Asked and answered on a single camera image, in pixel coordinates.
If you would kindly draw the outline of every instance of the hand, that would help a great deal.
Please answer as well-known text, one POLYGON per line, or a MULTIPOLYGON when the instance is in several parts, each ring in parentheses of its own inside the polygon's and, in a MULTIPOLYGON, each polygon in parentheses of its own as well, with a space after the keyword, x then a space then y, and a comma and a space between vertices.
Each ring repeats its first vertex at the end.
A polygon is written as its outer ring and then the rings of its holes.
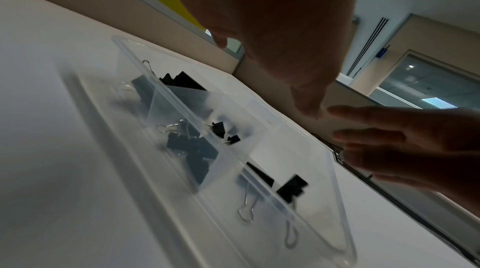
POLYGON ((371 128, 336 131, 343 157, 381 181, 440 192, 480 216, 480 113, 333 106, 329 114, 371 128))
POLYGON ((318 117, 340 72, 355 0, 181 0, 220 48, 227 37, 291 86, 297 108, 318 117))

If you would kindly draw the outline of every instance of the clear plastic box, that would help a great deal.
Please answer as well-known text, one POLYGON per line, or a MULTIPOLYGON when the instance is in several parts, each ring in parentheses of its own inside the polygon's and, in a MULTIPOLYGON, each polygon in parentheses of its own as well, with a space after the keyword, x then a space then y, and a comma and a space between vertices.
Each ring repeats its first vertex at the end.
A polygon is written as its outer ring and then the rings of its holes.
POLYGON ((355 247, 325 147, 246 94, 234 78, 214 69, 194 69, 126 38, 114 41, 121 52, 114 89, 168 161, 169 166, 159 168, 172 168, 184 179, 248 267, 355 264, 355 247), (146 59, 155 75, 142 63, 146 59), (207 91, 166 86, 157 78, 181 71, 207 91), (132 87, 132 80, 142 75, 154 87, 150 106, 132 87), (228 145, 213 134, 208 125, 219 121, 226 135, 232 131, 241 141, 228 145), (196 145, 194 154, 190 146, 176 149, 169 144, 179 136, 185 145, 196 145), (273 187, 247 168, 247 162, 273 178, 273 187), (295 174, 308 186, 293 202, 294 209, 275 191, 295 174))

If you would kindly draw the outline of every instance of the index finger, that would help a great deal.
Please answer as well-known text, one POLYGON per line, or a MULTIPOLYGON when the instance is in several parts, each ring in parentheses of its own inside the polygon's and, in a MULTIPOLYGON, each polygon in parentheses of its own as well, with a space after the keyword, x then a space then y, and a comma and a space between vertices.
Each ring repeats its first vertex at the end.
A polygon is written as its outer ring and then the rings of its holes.
POLYGON ((351 107, 331 106, 327 108, 330 115, 365 124, 384 130, 402 131, 412 126, 412 122, 425 121, 421 118, 424 110, 409 108, 392 108, 381 106, 351 107))

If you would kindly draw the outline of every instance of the plastic container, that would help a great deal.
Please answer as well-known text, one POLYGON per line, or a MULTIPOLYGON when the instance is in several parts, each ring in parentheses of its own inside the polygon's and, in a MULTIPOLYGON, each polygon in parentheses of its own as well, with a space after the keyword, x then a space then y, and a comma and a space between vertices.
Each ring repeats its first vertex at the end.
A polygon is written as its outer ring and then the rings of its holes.
POLYGON ((192 197, 248 267, 355 264, 353 240, 325 147, 245 93, 233 77, 214 69, 196 71, 192 64, 125 38, 114 41, 122 52, 114 89, 123 101, 131 102, 133 116, 168 161, 169 166, 159 168, 171 168, 184 179, 192 197), (142 64, 145 59, 155 75, 142 64), (174 71, 185 71, 207 91, 168 87, 157 79, 167 72, 175 75, 174 71), (154 87, 150 106, 132 87, 132 80, 141 75, 154 87), (215 135, 207 125, 219 121, 226 134, 234 129, 241 141, 228 145, 215 135), (195 144, 194 156, 188 147, 169 145, 178 136, 195 144), (273 178, 273 187, 247 168, 247 162, 273 178), (295 174, 308 182, 296 210, 275 192, 295 174))

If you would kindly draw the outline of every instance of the white table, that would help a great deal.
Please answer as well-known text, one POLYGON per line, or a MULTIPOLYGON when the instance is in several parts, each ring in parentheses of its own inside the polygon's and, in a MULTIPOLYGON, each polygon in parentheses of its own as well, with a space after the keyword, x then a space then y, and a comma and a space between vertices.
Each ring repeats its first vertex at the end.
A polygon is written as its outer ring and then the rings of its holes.
MULTIPOLYGON (((2 267, 170 266, 115 169, 98 168, 102 154, 52 76, 52 66, 114 71, 112 35, 147 43, 44 0, 0 0, 2 267)), ((471 267, 342 167, 335 171, 357 267, 471 267)))

